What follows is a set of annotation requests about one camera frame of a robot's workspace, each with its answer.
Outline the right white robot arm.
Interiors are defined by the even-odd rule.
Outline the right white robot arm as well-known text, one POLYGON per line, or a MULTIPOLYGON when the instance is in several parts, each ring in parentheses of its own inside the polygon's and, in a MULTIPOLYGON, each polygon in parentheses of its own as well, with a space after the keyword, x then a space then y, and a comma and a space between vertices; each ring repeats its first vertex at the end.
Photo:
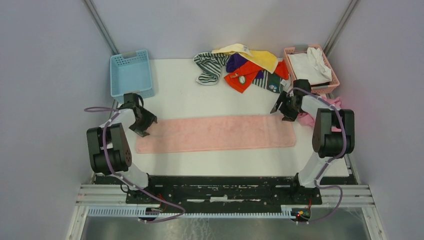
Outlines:
POLYGON ((295 80, 290 90, 281 91, 270 111, 281 112, 282 120, 287 122, 294 122, 300 114, 314 119, 313 153, 296 175, 298 185, 288 191, 289 199, 295 204, 306 201, 309 198, 307 188, 318 188, 328 167, 355 148, 354 111, 338 108, 311 90, 307 79, 295 80))

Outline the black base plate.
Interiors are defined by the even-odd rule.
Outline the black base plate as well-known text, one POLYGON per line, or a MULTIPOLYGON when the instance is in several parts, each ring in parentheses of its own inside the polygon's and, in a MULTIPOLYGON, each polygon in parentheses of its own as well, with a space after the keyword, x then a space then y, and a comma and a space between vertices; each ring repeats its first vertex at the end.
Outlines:
POLYGON ((117 187, 125 204, 145 205, 148 214, 273 214, 282 206, 324 202, 322 189, 302 187, 296 177, 153 175, 146 190, 154 197, 111 176, 97 176, 94 184, 117 187))

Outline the bright pink cloth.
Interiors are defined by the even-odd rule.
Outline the bright pink cloth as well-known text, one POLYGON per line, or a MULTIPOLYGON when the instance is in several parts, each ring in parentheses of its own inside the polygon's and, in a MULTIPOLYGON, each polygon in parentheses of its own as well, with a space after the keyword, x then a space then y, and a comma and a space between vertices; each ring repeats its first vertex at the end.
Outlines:
POLYGON ((341 98, 336 97, 332 99, 332 98, 326 98, 325 96, 320 96, 318 97, 318 100, 317 100, 313 98, 312 96, 307 95, 303 98, 302 105, 301 105, 301 109, 303 110, 303 112, 301 112, 298 115, 297 121, 302 126, 308 126, 308 127, 314 128, 318 109, 320 108, 330 109, 330 106, 334 106, 337 108, 337 110, 340 110, 342 106, 341 98))

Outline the light pink towel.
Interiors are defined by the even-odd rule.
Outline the light pink towel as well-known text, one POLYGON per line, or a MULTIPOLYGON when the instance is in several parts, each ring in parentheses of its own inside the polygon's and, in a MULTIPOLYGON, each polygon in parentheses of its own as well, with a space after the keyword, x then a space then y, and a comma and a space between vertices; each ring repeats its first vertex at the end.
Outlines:
POLYGON ((138 137, 138 154, 287 148, 296 144, 290 122, 275 115, 160 119, 138 137))

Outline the yellow towel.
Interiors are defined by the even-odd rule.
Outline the yellow towel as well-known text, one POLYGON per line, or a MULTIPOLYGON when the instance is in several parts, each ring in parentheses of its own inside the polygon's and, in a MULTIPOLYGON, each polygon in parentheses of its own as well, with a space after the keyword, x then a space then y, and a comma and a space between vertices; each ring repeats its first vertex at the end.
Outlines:
POLYGON ((239 54, 242 58, 256 64, 273 74, 279 64, 279 59, 269 51, 250 50, 241 43, 231 44, 211 51, 212 54, 233 55, 239 54))

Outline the purple towel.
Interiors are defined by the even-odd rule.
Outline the purple towel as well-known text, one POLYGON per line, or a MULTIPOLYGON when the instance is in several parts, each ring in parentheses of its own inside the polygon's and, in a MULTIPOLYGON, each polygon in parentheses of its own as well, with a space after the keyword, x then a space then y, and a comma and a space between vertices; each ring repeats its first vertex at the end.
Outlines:
POLYGON ((226 72, 237 72, 241 75, 253 75, 254 79, 264 78, 264 69, 257 64, 247 60, 238 53, 231 55, 226 63, 226 72))

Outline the pink plastic basket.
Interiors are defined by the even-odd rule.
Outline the pink plastic basket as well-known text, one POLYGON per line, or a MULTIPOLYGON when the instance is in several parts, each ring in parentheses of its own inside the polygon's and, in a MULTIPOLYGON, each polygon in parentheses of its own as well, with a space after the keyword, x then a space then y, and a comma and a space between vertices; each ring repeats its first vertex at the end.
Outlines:
POLYGON ((289 60, 289 55, 290 54, 297 54, 297 53, 306 53, 307 49, 309 47, 312 48, 316 48, 316 49, 321 49, 323 52, 323 58, 325 61, 325 65, 329 68, 331 68, 332 70, 332 81, 330 83, 324 83, 324 84, 318 84, 318 85, 311 85, 311 90, 313 93, 319 94, 319 95, 324 95, 324 94, 330 94, 333 90, 335 90, 339 85, 340 85, 340 81, 338 80, 332 66, 330 65, 327 56, 324 54, 323 49, 321 48, 320 45, 301 45, 301 46, 293 46, 293 47, 286 47, 283 50, 283 59, 286 63, 288 72, 289 72, 289 76, 292 80, 292 82, 299 80, 296 78, 296 75, 293 72, 290 60, 289 60))

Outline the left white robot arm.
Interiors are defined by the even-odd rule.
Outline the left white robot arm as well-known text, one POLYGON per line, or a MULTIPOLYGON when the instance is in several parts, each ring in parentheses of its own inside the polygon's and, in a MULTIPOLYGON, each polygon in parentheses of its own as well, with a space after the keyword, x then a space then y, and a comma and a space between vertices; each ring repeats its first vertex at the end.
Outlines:
POLYGON ((127 134, 143 138, 148 128, 158 122, 157 116, 144 108, 144 100, 137 93, 126 93, 119 108, 93 106, 87 113, 111 112, 104 124, 86 131, 91 169, 95 174, 112 176, 138 190, 138 197, 147 204, 154 202, 158 191, 149 185, 149 175, 132 163, 132 152, 127 134))

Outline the dark green striped towel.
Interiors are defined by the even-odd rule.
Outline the dark green striped towel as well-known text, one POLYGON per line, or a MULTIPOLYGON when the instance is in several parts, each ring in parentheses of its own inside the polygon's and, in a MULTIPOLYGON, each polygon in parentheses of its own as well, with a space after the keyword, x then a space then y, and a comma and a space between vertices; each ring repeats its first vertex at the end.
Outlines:
POLYGON ((262 77, 256 77, 252 83, 272 93, 280 94, 283 91, 288 91, 292 81, 290 76, 288 79, 284 79, 275 73, 269 73, 264 70, 262 77))

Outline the orange towel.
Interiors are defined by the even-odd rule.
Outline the orange towel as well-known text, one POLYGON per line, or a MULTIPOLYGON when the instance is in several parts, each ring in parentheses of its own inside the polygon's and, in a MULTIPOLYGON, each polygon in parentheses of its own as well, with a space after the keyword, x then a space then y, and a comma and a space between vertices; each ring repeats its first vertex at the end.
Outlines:
MULTIPOLYGON (((278 63, 274 74, 277 74, 283 79, 288 79, 289 71, 288 71, 286 62, 284 60, 278 63)), ((238 72, 232 72, 232 73, 228 73, 224 77, 224 80, 231 88, 233 88, 239 93, 243 93, 250 85, 253 84, 255 75, 256 75, 255 73, 243 75, 238 72)))

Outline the blue plastic basket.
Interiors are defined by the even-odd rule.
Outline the blue plastic basket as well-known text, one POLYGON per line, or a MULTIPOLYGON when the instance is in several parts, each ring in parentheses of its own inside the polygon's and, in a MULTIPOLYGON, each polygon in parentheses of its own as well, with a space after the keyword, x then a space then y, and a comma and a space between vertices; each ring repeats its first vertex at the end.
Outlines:
POLYGON ((146 49, 111 56, 109 75, 110 95, 120 104, 127 93, 136 93, 144 99, 155 95, 146 49))

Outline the white cloth in basket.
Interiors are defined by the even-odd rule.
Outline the white cloth in basket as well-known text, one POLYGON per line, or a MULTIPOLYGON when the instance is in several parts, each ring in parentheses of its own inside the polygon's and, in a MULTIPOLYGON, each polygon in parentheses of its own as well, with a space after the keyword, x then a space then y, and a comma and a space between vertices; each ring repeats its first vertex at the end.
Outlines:
POLYGON ((326 66, 320 48, 309 47, 306 53, 289 54, 288 58, 297 79, 306 79, 312 86, 332 81, 332 70, 326 66))

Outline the green white striped towel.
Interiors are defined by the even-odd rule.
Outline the green white striped towel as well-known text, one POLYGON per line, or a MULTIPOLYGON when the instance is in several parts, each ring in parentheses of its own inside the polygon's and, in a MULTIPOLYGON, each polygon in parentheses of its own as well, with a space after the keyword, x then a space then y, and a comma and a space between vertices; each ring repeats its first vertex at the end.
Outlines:
POLYGON ((196 82, 203 86, 217 84, 229 59, 230 56, 224 53, 201 52, 195 55, 193 62, 202 70, 196 82))

